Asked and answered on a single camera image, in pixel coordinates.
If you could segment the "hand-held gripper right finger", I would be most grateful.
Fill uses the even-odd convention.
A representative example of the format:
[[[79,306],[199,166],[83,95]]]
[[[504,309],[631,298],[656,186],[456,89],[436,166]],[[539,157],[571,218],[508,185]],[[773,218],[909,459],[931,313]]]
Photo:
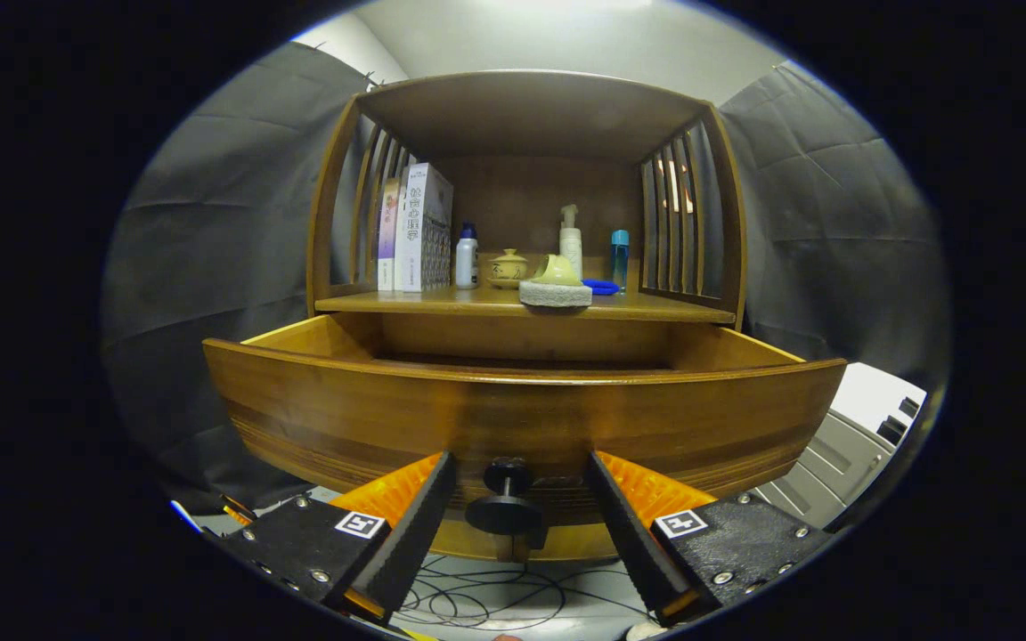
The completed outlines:
[[[752,492],[717,499],[602,450],[588,456],[585,483],[632,585],[663,626],[744,602],[831,540]]]

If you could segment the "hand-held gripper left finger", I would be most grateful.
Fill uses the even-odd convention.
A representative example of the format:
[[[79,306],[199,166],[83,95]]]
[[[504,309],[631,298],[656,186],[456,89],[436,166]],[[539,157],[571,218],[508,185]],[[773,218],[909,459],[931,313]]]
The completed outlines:
[[[443,451],[330,502],[298,495],[210,539],[275,587],[387,624],[410,594],[455,486],[455,459]]]

